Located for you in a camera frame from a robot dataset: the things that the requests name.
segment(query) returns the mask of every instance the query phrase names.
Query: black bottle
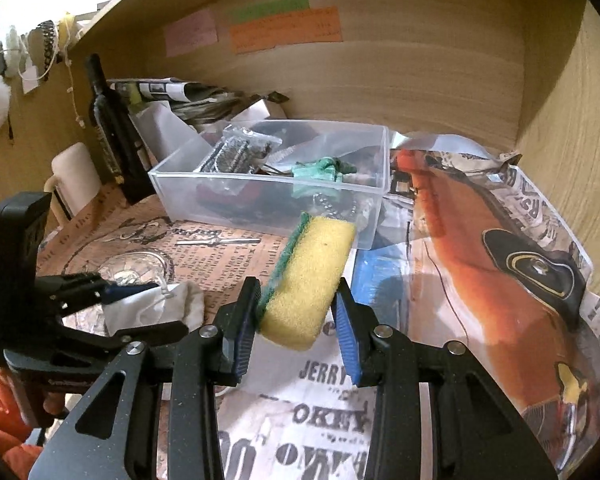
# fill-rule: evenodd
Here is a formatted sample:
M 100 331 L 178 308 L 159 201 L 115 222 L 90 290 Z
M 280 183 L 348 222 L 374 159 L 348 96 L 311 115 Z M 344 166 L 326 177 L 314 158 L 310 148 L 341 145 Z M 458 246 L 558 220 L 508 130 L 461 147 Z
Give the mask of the black bottle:
M 91 124 L 98 130 L 107 167 L 127 201 L 135 204 L 155 193 L 147 174 L 151 169 L 149 157 L 122 98 L 107 85 L 100 56 L 91 54 L 85 66 L 93 90 Z

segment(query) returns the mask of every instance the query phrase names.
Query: sticky note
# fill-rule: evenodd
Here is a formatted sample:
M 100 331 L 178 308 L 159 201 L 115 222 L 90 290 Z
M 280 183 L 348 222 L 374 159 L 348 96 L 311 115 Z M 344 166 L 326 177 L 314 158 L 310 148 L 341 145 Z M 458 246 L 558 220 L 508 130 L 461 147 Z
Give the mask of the sticky note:
M 218 42 L 211 9 L 202 9 L 163 28 L 167 57 L 179 56 Z
M 231 12 L 231 21 L 234 25 L 239 23 L 259 20 L 274 14 L 283 14 L 293 10 L 305 10 L 309 8 L 309 0 L 272 0 L 261 4 L 250 5 L 235 9 Z
M 267 50 L 279 45 L 342 41 L 337 7 L 295 10 L 267 16 L 229 29 L 234 53 Z

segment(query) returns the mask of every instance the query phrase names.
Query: orange clothing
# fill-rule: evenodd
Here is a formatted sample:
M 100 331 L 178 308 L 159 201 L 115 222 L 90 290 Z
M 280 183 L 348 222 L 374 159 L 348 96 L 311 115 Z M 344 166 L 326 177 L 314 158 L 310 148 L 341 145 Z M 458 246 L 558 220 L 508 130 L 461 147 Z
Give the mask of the orange clothing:
M 20 417 L 7 379 L 0 372 L 0 455 L 20 480 L 27 480 L 29 471 L 42 448 L 23 444 L 31 433 Z

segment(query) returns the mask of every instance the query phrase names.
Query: white cloth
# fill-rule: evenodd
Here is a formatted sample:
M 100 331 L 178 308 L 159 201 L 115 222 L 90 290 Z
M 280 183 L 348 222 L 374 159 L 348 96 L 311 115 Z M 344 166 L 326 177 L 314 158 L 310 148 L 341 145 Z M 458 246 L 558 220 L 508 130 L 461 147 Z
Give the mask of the white cloth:
M 194 282 L 157 286 L 114 303 L 103 305 L 109 334 L 123 328 L 137 328 L 170 321 L 182 321 L 189 331 L 202 325 L 204 294 Z

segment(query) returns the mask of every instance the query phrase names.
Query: plastic container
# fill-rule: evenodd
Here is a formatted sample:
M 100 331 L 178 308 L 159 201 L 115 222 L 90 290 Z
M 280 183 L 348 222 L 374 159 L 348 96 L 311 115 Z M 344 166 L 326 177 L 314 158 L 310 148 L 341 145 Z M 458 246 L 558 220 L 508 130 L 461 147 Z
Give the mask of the plastic container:
M 267 160 L 280 171 L 327 156 L 357 171 L 344 175 L 342 183 L 277 174 L 192 173 L 221 136 L 221 129 L 207 132 L 203 135 L 209 150 L 189 141 L 149 172 L 171 220 L 288 235 L 302 211 L 316 216 L 335 212 L 357 225 L 357 247 L 371 248 L 382 196 L 390 184 L 387 127 L 292 120 L 234 124 L 282 139 Z

